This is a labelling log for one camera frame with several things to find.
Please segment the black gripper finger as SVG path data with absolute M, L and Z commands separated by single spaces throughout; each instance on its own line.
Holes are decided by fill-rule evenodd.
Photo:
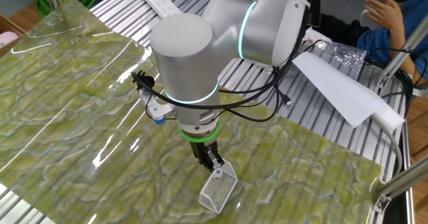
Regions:
M 209 157 L 207 153 L 203 153 L 199 158 L 199 162 L 203 165 L 210 173 L 212 173 L 215 169 L 213 161 Z
M 217 151 L 209 150 L 207 154 L 213 164 L 213 169 L 218 169 L 224 165 L 224 160 L 219 156 Z

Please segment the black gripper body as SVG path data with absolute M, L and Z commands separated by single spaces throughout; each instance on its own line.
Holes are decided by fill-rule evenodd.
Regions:
M 216 139 L 209 140 L 208 142 L 190 142 L 190 144 L 196 158 L 209 158 L 209 151 L 211 151 L 216 158 L 219 156 Z

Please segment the bystander left hand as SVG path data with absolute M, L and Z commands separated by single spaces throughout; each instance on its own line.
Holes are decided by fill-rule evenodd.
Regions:
M 395 0 L 366 0 L 364 8 L 366 16 L 390 31 L 404 30 L 403 5 Z

